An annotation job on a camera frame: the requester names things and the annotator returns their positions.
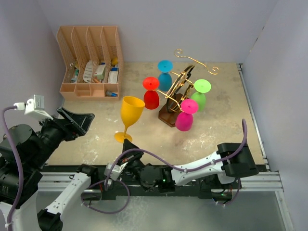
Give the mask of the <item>blue wine glass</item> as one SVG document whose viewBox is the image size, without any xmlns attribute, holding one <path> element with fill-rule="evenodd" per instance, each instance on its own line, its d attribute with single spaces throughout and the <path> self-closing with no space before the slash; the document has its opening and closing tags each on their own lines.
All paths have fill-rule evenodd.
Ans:
<svg viewBox="0 0 308 231">
<path fill-rule="evenodd" d="M 161 72 L 158 77 L 158 89 L 161 91 L 168 91 L 172 86 L 172 77 L 169 72 L 173 69 L 173 63 L 170 60 L 161 60 L 157 67 Z"/>
</svg>

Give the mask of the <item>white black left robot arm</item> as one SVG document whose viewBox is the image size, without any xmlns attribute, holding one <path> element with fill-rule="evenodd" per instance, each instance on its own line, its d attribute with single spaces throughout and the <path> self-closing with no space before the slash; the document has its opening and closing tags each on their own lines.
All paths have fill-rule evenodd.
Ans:
<svg viewBox="0 0 308 231">
<path fill-rule="evenodd" d="M 60 231 L 64 217 L 74 201 L 87 188 L 99 184 L 98 169 L 81 164 L 69 185 L 45 209 L 36 210 L 38 183 L 42 169 L 63 141 L 84 136 L 95 118 L 94 114 L 75 114 L 63 107 L 57 112 L 61 119 L 40 119 L 41 131 L 20 124 L 8 128 L 0 143 L 0 210 L 9 231 Z"/>
</svg>

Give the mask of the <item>white blue box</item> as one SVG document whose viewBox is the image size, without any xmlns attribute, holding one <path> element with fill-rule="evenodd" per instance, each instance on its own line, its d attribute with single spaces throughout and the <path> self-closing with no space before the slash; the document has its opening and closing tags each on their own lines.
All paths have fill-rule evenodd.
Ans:
<svg viewBox="0 0 308 231">
<path fill-rule="evenodd" d="M 118 82 L 118 73 L 119 73 L 119 68 L 117 68 L 117 67 L 111 68 L 111 70 L 109 71 L 107 83 L 110 83 L 110 84 L 117 83 Z"/>
</svg>

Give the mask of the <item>white ribbed bottle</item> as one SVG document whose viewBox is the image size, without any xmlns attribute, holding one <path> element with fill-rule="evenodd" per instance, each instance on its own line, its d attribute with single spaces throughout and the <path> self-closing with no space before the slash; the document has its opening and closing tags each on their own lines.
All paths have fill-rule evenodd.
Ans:
<svg viewBox="0 0 308 231">
<path fill-rule="evenodd" d="M 91 60 L 89 60 L 85 66 L 85 70 L 82 77 L 83 81 L 85 83 L 91 83 L 92 74 L 93 74 L 93 63 Z"/>
</svg>

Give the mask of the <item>blue grey battery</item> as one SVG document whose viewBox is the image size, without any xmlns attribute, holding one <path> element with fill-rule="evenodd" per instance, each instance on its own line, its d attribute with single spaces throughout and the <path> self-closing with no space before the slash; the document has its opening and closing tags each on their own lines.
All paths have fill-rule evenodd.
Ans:
<svg viewBox="0 0 308 231">
<path fill-rule="evenodd" d="M 114 93 L 114 92 L 111 92 L 109 90 L 106 91 L 106 96 L 107 97 L 117 97 L 118 94 L 117 93 Z"/>
</svg>

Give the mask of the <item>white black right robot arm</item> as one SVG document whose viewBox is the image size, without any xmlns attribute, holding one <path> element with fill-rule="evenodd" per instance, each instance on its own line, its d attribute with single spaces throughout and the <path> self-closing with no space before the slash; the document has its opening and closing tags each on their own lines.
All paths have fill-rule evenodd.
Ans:
<svg viewBox="0 0 308 231">
<path fill-rule="evenodd" d="M 144 164 L 141 157 L 144 151 L 129 140 L 123 144 L 124 156 L 118 164 L 125 165 L 145 190 L 157 187 L 160 193 L 172 193 L 176 187 L 210 175 L 219 188 L 226 188 L 235 179 L 257 175 L 259 170 L 254 162 L 247 144 L 247 139 L 241 143 L 221 143 L 218 150 L 212 154 L 184 165 L 155 167 Z"/>
</svg>

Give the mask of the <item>red wine glass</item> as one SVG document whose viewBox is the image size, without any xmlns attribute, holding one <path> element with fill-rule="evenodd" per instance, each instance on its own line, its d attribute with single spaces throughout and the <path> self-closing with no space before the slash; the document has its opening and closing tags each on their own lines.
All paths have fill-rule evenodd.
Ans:
<svg viewBox="0 0 308 231">
<path fill-rule="evenodd" d="M 159 81 L 155 77 L 147 77 L 142 82 L 143 87 L 146 89 L 143 100 L 147 109 L 153 110 L 159 106 L 159 96 L 156 92 Z"/>
</svg>

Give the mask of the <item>yellow object in organizer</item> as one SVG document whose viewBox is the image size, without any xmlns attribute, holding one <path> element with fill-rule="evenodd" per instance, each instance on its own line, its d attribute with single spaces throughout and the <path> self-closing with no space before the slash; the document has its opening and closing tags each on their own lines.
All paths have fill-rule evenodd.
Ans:
<svg viewBox="0 0 308 231">
<path fill-rule="evenodd" d="M 112 59 L 111 65 L 112 65 L 112 66 L 118 65 L 118 58 L 117 58 L 117 57 L 114 57 L 114 58 Z"/>
</svg>

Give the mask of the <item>white red box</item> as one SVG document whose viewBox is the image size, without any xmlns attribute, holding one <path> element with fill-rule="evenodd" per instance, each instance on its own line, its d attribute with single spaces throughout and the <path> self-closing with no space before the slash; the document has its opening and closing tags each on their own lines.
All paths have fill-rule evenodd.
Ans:
<svg viewBox="0 0 308 231">
<path fill-rule="evenodd" d="M 96 71 L 94 72 L 94 78 L 98 80 L 103 80 L 105 77 L 105 64 L 101 64 L 97 67 Z"/>
</svg>

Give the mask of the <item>pink plastic file organizer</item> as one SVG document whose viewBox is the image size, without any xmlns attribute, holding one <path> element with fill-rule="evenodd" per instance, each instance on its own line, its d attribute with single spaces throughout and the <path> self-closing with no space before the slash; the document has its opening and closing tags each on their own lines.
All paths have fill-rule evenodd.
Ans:
<svg viewBox="0 0 308 231">
<path fill-rule="evenodd" d="M 66 68 L 65 100 L 120 99 L 124 59 L 117 26 L 61 26 L 56 38 Z"/>
</svg>

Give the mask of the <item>yellow wine glass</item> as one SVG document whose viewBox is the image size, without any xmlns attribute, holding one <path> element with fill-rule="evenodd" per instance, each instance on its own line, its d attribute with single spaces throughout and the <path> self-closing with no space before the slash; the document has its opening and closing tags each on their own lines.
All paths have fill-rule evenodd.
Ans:
<svg viewBox="0 0 308 231">
<path fill-rule="evenodd" d="M 124 131 L 114 135 L 116 141 L 124 143 L 125 139 L 132 141 L 132 137 L 127 133 L 130 126 L 134 125 L 142 115 L 145 102 L 137 97 L 125 96 L 122 101 L 120 115 L 124 124 Z"/>
</svg>

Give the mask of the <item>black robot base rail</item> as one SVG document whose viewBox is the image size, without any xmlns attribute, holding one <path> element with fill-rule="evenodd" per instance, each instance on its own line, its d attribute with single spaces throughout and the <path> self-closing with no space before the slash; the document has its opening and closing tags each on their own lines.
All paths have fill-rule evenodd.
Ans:
<svg viewBox="0 0 308 231">
<path fill-rule="evenodd" d="M 77 166 L 46 166 L 43 169 L 43 178 L 38 188 L 46 192 L 62 192 L 73 179 Z M 124 170 L 120 180 L 128 187 L 130 196 L 174 196 L 174 197 L 198 197 L 199 199 L 215 199 L 218 201 L 230 201 L 232 193 L 241 188 L 238 179 L 231 183 L 222 184 L 218 180 L 218 174 L 192 180 L 183 186 L 175 186 L 171 182 L 171 169 L 165 166 L 146 166 L 144 170 Z M 85 200 L 115 200 L 117 196 L 127 196 L 127 189 L 120 182 L 113 182 L 109 189 L 103 189 L 103 183 L 85 190 L 82 198 Z"/>
</svg>

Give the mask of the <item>magenta wine glass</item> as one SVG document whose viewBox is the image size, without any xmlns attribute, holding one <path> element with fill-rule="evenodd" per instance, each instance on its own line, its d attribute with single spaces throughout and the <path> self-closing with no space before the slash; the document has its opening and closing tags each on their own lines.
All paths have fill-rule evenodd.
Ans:
<svg viewBox="0 0 308 231">
<path fill-rule="evenodd" d="M 192 99 L 184 100 L 181 105 L 181 112 L 179 113 L 176 120 L 176 128 L 180 131 L 189 131 L 193 124 L 193 114 L 195 114 L 198 109 L 198 103 Z"/>
</svg>

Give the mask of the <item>green wine glass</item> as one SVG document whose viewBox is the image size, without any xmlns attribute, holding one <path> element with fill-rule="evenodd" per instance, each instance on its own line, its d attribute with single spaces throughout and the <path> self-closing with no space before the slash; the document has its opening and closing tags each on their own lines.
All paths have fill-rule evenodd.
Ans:
<svg viewBox="0 0 308 231">
<path fill-rule="evenodd" d="M 203 111 L 206 103 L 205 94 L 208 93 L 212 86 L 208 80 L 199 79 L 194 83 L 195 93 L 191 96 L 191 99 L 196 101 L 198 104 L 198 111 Z"/>
</svg>

